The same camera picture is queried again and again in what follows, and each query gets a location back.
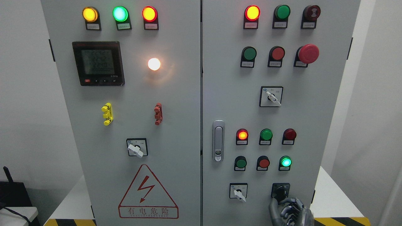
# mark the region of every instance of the black cable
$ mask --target black cable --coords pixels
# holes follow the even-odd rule
[[[7,207],[4,207],[3,209],[8,210],[8,211],[11,212],[12,214],[15,214],[15,215],[18,215],[18,216],[24,218],[24,219],[28,222],[28,226],[31,225],[31,222],[29,221],[29,219],[28,219],[26,216],[24,216],[24,215],[22,215],[22,214],[20,214],[20,213],[17,213],[17,212],[15,212],[14,210],[8,209]]]

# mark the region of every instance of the gray metal panel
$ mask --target gray metal panel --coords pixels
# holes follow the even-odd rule
[[[261,9],[257,30],[243,30],[245,8]],[[272,29],[273,11],[280,4],[291,8],[287,29]],[[316,29],[300,29],[304,8],[321,7]],[[203,155],[204,225],[271,225],[268,204],[272,183],[290,183],[290,196],[307,206],[328,135],[359,1],[316,0],[203,0],[203,149],[212,145],[212,123],[225,121],[225,158],[216,162]],[[318,60],[308,68],[294,68],[296,51],[313,43]],[[254,68],[240,68],[244,47],[257,49]],[[282,68],[268,68],[273,46],[285,48]],[[283,86],[282,107],[258,106],[261,86]],[[247,146],[236,146],[236,131],[249,132]],[[258,145],[259,133],[273,132],[271,146]],[[285,129],[294,128],[294,146],[281,145]],[[246,171],[233,170],[234,159],[247,159]],[[259,156],[269,157],[268,171],[256,171]],[[293,159],[290,171],[278,171],[279,159]],[[229,199],[229,183],[248,183],[247,202]]]
[[[128,9],[133,30],[116,30],[112,10],[118,5]],[[144,30],[141,12],[147,5],[158,10],[158,31]],[[200,1],[42,0],[42,6],[97,224],[198,225]],[[85,29],[81,13],[86,6],[99,10],[102,31]],[[80,86],[73,41],[119,41],[125,86]],[[162,63],[157,72],[147,67],[153,57]],[[101,111],[106,102],[113,106],[109,126],[103,125]],[[158,102],[164,116],[160,126],[154,124]],[[127,138],[147,138],[149,156],[129,157]],[[119,203],[141,164],[150,167],[176,202],[178,219],[119,217]],[[146,199],[157,198],[151,192]]]

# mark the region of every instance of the green indicator light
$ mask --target green indicator light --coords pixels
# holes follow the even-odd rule
[[[244,168],[244,167],[246,167],[246,165],[247,165],[247,162],[243,159],[240,159],[239,161],[236,162],[236,166],[239,168]]]
[[[270,140],[272,138],[272,131],[270,129],[264,129],[261,131],[260,137],[263,140]]]
[[[122,6],[117,6],[113,9],[113,16],[116,21],[124,22],[128,18],[128,11]]]
[[[275,9],[275,16],[279,20],[285,20],[286,18],[289,17],[289,15],[290,15],[290,7],[287,5],[280,5],[277,6],[277,8]]]
[[[289,156],[284,156],[281,158],[281,165],[283,167],[289,167],[290,165],[292,165],[292,160]]]
[[[246,60],[252,60],[257,56],[257,51],[255,51],[254,48],[249,47],[244,51],[243,56],[246,58]]]

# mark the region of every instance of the black device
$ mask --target black device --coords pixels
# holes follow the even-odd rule
[[[0,181],[0,209],[4,207],[32,207],[24,183],[14,182],[8,168],[3,167],[3,169],[8,181]],[[40,226],[38,218],[35,218],[30,226]]]
[[[72,45],[81,86],[124,85],[118,41],[75,41]]]

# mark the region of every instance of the red lightning bolt symbol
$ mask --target red lightning bolt symbol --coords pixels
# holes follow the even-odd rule
[[[148,187],[142,187],[145,182],[147,182],[147,180],[149,179],[149,176],[145,176],[144,180],[142,181],[141,185],[138,187],[137,191],[143,190],[143,189],[147,189],[149,188],[148,192],[145,194],[145,196],[143,198],[141,198],[141,200],[139,201],[139,203],[142,203],[143,201],[145,201],[145,197],[147,197],[147,195],[149,194],[149,192],[154,188],[155,185],[151,185]]]

